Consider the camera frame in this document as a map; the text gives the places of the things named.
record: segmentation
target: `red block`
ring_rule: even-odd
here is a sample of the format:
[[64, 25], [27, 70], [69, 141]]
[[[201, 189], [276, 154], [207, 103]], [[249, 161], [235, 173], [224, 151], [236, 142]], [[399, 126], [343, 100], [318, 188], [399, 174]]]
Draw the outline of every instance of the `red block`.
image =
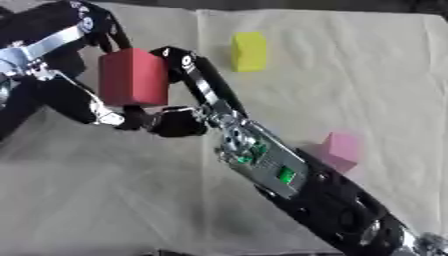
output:
[[161, 58], [134, 48], [103, 55], [99, 62], [99, 95], [106, 105], [168, 104], [168, 71]]

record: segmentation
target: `white tablecloth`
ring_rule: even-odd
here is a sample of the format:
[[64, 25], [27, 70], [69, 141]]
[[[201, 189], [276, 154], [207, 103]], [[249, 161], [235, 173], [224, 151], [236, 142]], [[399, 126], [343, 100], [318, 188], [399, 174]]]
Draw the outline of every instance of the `white tablecloth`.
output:
[[[26, 1], [4, 1], [23, 8]], [[447, 235], [448, 26], [418, 14], [196, 12], [103, 4], [136, 47], [174, 45], [217, 66], [251, 117], [291, 145], [362, 138], [348, 176], [417, 232]], [[234, 73], [233, 33], [260, 31], [268, 68]], [[96, 87], [100, 51], [83, 52]], [[193, 105], [182, 86], [170, 104]], [[0, 254], [200, 255], [331, 251], [217, 162], [212, 132], [161, 139], [48, 111], [0, 148]]]

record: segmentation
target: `pink block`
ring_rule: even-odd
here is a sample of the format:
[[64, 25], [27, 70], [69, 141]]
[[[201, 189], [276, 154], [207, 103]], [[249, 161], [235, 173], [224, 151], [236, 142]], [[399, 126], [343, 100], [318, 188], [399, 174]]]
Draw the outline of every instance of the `pink block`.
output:
[[135, 48], [101, 56], [99, 61], [99, 95], [107, 105], [168, 103], [168, 71], [161, 58]]
[[357, 137], [345, 133], [330, 133], [321, 145], [319, 158], [341, 173], [349, 171], [359, 159]]

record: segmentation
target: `wooden block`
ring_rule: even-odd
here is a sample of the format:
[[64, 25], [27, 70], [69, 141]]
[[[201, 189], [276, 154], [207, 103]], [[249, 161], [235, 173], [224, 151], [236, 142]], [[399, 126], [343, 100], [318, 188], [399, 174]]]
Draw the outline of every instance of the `wooden block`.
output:
[[266, 39], [260, 32], [238, 32], [232, 38], [232, 68], [236, 72], [266, 68]]
[[168, 71], [163, 59], [141, 49], [125, 49], [99, 60], [99, 96], [106, 105], [168, 104]]
[[337, 171], [346, 173], [358, 163], [358, 139], [350, 134], [332, 132], [321, 144], [317, 157]]

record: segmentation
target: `yellow block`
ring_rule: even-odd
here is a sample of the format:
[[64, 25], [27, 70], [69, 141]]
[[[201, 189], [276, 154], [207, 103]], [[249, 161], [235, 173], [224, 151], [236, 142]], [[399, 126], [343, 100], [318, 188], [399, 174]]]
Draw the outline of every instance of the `yellow block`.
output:
[[232, 38], [232, 67], [236, 72], [266, 68], [266, 39], [260, 32], [238, 32]]

